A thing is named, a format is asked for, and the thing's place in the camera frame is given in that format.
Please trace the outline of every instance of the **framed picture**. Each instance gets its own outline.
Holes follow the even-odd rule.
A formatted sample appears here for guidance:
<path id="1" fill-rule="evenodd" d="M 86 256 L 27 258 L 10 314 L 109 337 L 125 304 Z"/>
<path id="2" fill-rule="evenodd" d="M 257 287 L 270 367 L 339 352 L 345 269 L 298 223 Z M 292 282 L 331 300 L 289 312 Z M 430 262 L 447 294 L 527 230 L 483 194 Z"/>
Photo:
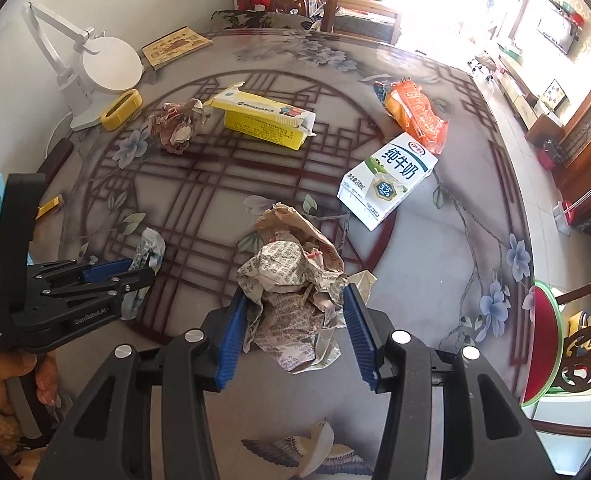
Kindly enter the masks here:
<path id="1" fill-rule="evenodd" d="M 558 106 L 566 99 L 567 95 L 556 79 L 549 85 L 546 92 L 542 95 L 542 101 L 550 110 L 555 111 Z"/>

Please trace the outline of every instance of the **yellow box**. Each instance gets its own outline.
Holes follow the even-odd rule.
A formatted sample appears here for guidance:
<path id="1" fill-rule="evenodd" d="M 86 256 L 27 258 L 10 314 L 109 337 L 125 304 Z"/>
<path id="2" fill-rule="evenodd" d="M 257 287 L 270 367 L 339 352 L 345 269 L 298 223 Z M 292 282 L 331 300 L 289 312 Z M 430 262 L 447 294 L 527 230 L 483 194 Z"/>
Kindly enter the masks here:
<path id="1" fill-rule="evenodd" d="M 205 103 L 224 110 L 224 126 L 292 150 L 298 150 L 306 137 L 315 135 L 315 113 L 242 92 L 238 87 L 243 84 L 229 86 Z"/>

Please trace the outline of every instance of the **crumpled paper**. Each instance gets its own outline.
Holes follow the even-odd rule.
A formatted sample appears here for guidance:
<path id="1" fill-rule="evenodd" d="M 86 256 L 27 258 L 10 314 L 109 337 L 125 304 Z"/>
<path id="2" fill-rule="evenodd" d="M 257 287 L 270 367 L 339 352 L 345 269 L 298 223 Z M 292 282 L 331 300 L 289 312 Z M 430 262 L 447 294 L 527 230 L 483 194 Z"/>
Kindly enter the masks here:
<path id="1" fill-rule="evenodd" d="M 254 224 L 265 245 L 236 274 L 248 311 L 244 351 L 255 342 L 292 373 L 325 368 L 340 355 L 347 283 L 333 244 L 292 207 L 276 204 Z"/>
<path id="2" fill-rule="evenodd" d="M 189 140 L 199 133 L 206 120 L 207 114 L 199 99 L 190 99 L 184 104 L 165 103 L 160 116 L 149 116 L 149 132 L 160 137 L 169 153 L 180 155 L 189 147 Z"/>

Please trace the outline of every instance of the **orange plastic wrapper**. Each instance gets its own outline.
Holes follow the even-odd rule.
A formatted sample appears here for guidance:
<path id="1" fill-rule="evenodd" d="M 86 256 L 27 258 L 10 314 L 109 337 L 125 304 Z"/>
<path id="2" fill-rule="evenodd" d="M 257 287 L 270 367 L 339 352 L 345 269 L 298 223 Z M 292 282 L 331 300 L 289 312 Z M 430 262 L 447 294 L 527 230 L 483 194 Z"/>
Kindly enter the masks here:
<path id="1" fill-rule="evenodd" d="M 384 99 L 384 107 L 405 132 L 415 137 L 429 152 L 439 155 L 447 142 L 449 121 L 433 113 L 429 98 L 421 90 L 411 79 L 400 81 L 391 86 Z"/>

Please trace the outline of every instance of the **tiled floor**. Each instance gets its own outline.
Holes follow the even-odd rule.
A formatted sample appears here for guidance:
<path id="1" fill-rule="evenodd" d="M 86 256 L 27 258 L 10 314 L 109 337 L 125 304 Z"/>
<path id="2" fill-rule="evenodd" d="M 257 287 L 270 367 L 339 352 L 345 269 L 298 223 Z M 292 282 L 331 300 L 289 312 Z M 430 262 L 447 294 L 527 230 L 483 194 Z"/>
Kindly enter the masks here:
<path id="1" fill-rule="evenodd" d="M 591 237 L 571 230 L 566 236 L 557 230 L 553 207 L 560 200 L 551 173 L 539 163 L 535 148 L 525 139 L 525 127 L 494 82 L 475 78 L 480 91 L 491 107 L 511 157 L 527 212 L 531 235 L 531 256 L 535 278 L 567 292 L 591 281 Z M 591 313 L 591 296 L 569 304 L 563 319 L 579 310 Z"/>

